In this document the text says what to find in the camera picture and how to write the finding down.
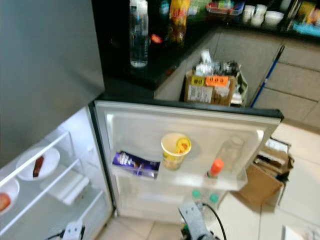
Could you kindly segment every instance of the yellow price tag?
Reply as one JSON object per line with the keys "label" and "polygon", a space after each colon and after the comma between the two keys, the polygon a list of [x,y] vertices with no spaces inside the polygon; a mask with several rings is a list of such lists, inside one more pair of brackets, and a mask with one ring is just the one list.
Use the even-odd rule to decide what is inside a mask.
{"label": "yellow price tag", "polygon": [[196,86],[204,86],[205,85],[205,78],[201,76],[192,76],[191,84]]}

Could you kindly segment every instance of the blue mop stick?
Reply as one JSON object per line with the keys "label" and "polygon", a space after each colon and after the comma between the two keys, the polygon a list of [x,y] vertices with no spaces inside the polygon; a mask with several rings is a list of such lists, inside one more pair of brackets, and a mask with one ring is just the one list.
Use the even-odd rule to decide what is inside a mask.
{"label": "blue mop stick", "polygon": [[259,98],[262,90],[264,89],[266,83],[268,82],[268,79],[269,79],[270,75],[272,74],[273,70],[275,69],[275,66],[277,65],[277,62],[278,62],[278,60],[279,60],[282,52],[284,51],[284,49],[285,49],[285,46],[282,45],[282,46],[280,47],[280,50],[279,50],[278,54],[277,54],[276,57],[275,57],[275,60],[274,60],[274,62],[273,62],[273,64],[272,64],[272,66],[271,66],[268,74],[267,74],[266,77],[265,77],[265,80],[263,81],[262,85],[260,86],[260,89],[259,89],[258,93],[256,94],[256,96],[255,96],[255,98],[254,98],[254,100],[253,100],[253,102],[252,102],[252,104],[251,104],[251,108],[253,108],[254,105],[256,104],[256,101],[258,100],[258,98]]}

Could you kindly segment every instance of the floor tile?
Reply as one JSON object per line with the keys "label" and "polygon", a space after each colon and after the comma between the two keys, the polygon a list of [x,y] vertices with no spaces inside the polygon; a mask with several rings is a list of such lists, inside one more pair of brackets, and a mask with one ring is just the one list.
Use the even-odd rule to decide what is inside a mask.
{"label": "floor tile", "polygon": [[143,238],[148,237],[151,228],[154,225],[154,222],[151,220],[144,220],[134,217],[117,217],[116,220]]}
{"label": "floor tile", "polygon": [[[228,240],[257,240],[259,235],[260,207],[249,206],[235,195],[228,193],[217,214],[223,224]],[[209,228],[220,239],[223,234],[218,220]]]}
{"label": "floor tile", "polygon": [[320,164],[320,135],[281,123],[272,137],[291,144],[291,154]]}
{"label": "floor tile", "polygon": [[272,206],[262,207],[259,240],[282,239],[283,225],[308,227],[311,223]]}
{"label": "floor tile", "polygon": [[96,240],[144,240],[144,238],[112,218]]}
{"label": "floor tile", "polygon": [[295,156],[279,208],[320,225],[320,165]]}
{"label": "floor tile", "polygon": [[182,225],[155,222],[147,240],[180,240]]}

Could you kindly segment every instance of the refrigerator door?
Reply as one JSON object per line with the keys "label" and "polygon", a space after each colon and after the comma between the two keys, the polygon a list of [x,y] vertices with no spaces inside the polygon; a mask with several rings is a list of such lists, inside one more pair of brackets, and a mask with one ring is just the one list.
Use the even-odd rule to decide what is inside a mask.
{"label": "refrigerator door", "polygon": [[[181,219],[178,206],[192,199],[194,191],[200,191],[206,199],[216,196],[219,204],[226,191],[241,189],[247,182],[246,167],[283,118],[278,110],[168,101],[97,100],[95,109],[118,213],[174,223]],[[192,143],[178,170],[163,165],[161,141],[168,133],[184,134]],[[218,178],[208,178],[206,173],[217,154],[233,137],[241,139],[235,163],[223,169]],[[161,162],[159,170],[152,172],[157,177],[137,175],[113,165],[119,151]],[[230,159],[223,159],[225,166]]]}
{"label": "refrigerator door", "polygon": [[104,91],[90,0],[1,2],[0,168]]}

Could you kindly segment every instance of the refrigerator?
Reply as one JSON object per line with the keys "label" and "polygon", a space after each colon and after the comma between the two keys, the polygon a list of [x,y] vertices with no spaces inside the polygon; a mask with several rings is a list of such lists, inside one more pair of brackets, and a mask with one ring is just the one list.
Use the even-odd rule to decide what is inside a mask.
{"label": "refrigerator", "polygon": [[[11,192],[8,211],[0,212],[0,238],[47,239],[81,221],[83,239],[93,240],[113,213],[178,224],[178,207],[193,199],[194,190],[217,195],[218,208],[228,191],[246,184],[246,167],[282,118],[277,110],[100,97],[1,168],[0,192],[14,192],[17,182],[19,187],[15,198]],[[178,170],[163,165],[161,139],[172,132],[192,142]],[[232,136],[243,139],[241,155],[232,169],[207,177]],[[53,150],[59,153],[58,163],[52,163]],[[118,151],[160,162],[153,171],[156,178],[113,165]],[[34,177],[41,156],[44,161]]]}
{"label": "refrigerator", "polygon": [[[283,118],[278,110],[99,96],[108,74],[96,21],[90,0],[1,5],[1,240],[55,239],[72,224],[94,240],[113,214],[181,223],[178,207],[193,191],[215,194],[218,208],[246,184],[246,167]],[[192,143],[175,171],[163,166],[167,133]],[[235,164],[206,177],[232,136],[243,142]],[[159,162],[156,178],[113,165],[118,151]]]}

